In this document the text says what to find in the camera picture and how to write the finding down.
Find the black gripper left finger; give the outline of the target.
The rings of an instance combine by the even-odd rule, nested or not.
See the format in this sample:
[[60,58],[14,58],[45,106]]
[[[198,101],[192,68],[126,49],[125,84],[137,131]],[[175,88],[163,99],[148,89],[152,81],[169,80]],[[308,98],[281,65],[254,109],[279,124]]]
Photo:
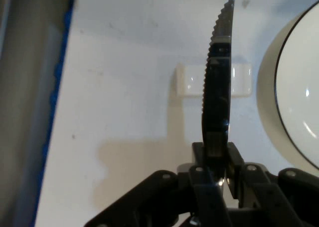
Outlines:
[[154,172],[85,225],[171,227],[180,214],[190,213],[184,226],[228,226],[228,211],[217,183],[224,177],[227,146],[195,142],[192,148],[196,163],[186,172]]

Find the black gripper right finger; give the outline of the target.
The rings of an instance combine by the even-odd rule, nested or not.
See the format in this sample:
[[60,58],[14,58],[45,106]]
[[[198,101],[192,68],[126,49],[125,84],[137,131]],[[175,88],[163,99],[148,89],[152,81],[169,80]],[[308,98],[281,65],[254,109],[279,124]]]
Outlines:
[[239,201],[236,220],[248,227],[317,227],[319,179],[297,168],[271,174],[259,163],[247,163],[230,142],[226,154],[226,182]]

